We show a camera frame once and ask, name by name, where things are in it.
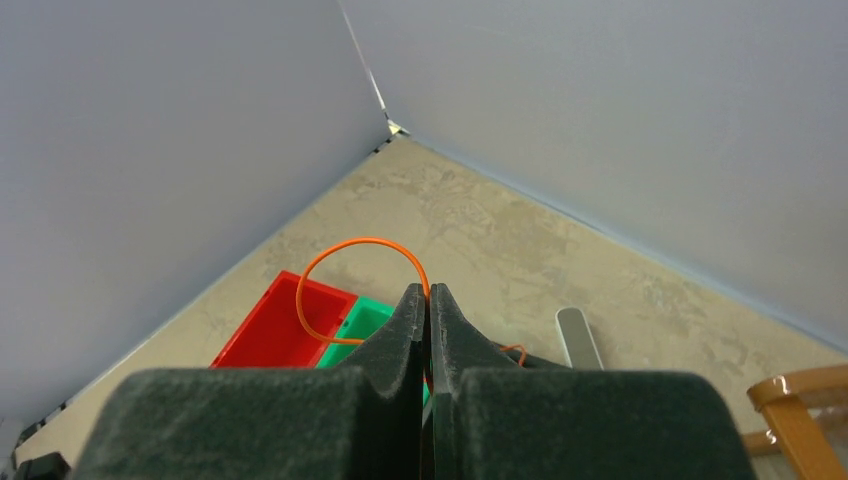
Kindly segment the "red plastic bin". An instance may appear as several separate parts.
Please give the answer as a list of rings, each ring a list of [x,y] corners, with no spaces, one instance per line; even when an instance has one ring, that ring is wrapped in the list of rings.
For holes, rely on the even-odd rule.
[[[296,313],[299,276],[282,271],[211,363],[213,368],[276,368],[317,365],[328,345],[303,328]],[[310,326],[334,336],[358,296],[313,280],[306,282],[303,309]]]

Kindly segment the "green plastic bin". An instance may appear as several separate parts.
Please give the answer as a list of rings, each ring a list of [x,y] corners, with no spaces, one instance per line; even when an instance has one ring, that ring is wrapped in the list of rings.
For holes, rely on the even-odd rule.
[[[336,337],[345,339],[366,339],[379,330],[392,316],[395,308],[376,300],[360,297],[339,327]],[[348,355],[355,345],[329,344],[316,364],[316,368],[336,366]]]

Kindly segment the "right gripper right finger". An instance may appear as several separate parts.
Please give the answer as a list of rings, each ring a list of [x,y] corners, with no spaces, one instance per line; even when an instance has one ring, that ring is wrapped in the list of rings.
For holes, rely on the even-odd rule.
[[[751,479],[732,416],[687,372],[525,368],[449,288],[429,298],[438,479]]]

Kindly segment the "black plastic bin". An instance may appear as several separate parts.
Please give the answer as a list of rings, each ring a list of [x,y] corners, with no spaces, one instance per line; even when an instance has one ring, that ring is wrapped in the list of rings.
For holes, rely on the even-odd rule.
[[[504,367],[506,360],[509,360],[511,364],[529,370],[571,370],[571,367],[534,356],[521,345],[503,345],[496,342],[493,342],[493,345],[499,353],[497,355],[487,354],[482,360],[486,366]]]

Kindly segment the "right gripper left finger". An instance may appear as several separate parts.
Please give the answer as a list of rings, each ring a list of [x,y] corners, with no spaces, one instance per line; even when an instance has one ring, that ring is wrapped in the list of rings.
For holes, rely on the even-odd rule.
[[[149,369],[112,393],[76,479],[415,479],[422,287],[331,368]]]

